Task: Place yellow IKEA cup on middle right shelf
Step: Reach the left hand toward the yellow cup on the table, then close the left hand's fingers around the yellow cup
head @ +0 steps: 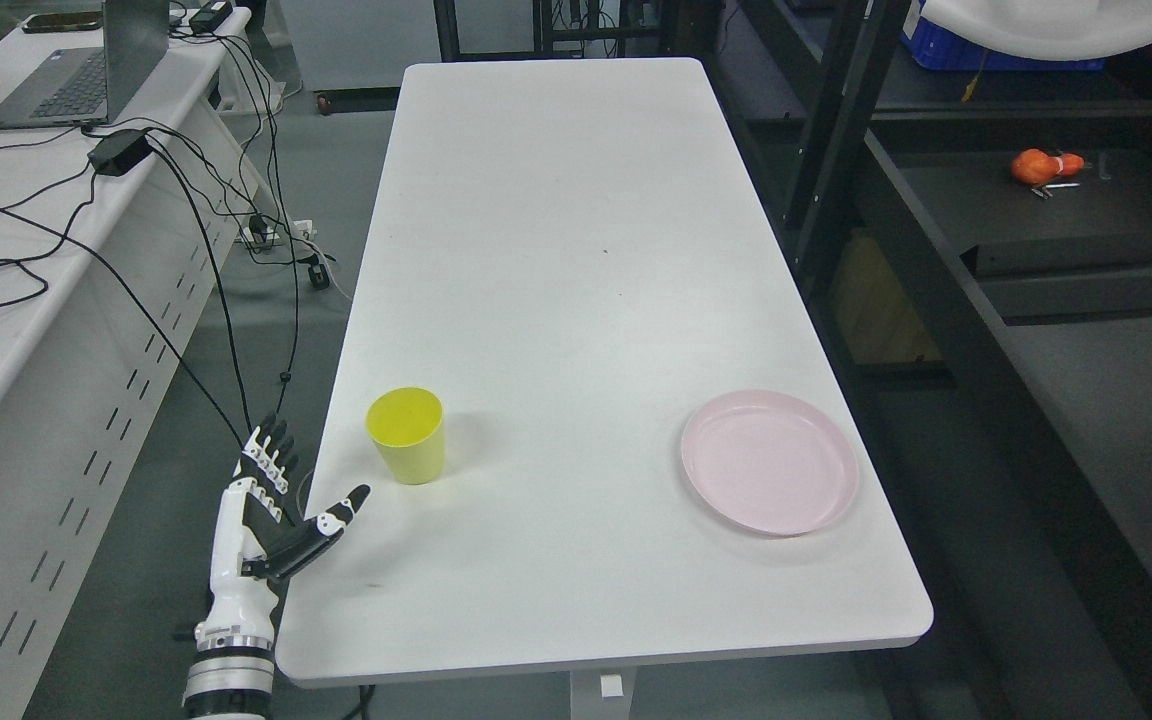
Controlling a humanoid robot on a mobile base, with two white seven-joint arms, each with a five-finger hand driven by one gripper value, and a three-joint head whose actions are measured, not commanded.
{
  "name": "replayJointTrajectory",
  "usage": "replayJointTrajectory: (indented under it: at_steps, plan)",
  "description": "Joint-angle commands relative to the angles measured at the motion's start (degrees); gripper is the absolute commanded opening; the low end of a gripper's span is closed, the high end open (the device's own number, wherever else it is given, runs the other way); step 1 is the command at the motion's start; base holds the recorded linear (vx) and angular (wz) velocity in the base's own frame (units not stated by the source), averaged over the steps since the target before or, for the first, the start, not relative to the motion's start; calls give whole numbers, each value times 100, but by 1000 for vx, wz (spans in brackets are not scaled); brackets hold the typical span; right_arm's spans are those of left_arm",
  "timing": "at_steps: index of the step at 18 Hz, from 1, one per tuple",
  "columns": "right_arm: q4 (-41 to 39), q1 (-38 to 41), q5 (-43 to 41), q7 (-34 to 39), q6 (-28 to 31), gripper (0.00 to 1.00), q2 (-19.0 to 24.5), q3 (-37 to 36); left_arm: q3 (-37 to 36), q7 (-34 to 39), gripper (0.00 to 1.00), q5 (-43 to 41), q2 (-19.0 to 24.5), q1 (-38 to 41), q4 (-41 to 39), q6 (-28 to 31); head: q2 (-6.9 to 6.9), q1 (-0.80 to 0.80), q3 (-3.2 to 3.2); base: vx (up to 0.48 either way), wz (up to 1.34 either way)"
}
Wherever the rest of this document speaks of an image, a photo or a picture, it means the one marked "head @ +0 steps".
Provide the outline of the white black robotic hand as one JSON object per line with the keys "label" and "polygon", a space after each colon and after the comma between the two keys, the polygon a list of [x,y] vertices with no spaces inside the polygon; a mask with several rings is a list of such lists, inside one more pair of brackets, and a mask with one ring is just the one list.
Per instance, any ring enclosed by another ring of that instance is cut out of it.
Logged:
{"label": "white black robotic hand", "polygon": [[328,509],[298,520],[288,506],[298,462],[293,448],[287,424],[270,414],[238,452],[212,537],[211,602],[195,628],[198,651],[273,647],[279,584],[342,538],[370,497],[370,486],[361,484]]}

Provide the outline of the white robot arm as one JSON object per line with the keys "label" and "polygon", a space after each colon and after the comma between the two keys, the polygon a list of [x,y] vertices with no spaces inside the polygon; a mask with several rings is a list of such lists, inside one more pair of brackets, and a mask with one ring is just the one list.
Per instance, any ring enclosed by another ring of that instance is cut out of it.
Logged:
{"label": "white robot arm", "polygon": [[202,641],[180,706],[187,719],[270,719],[274,676],[273,641],[257,635]]}

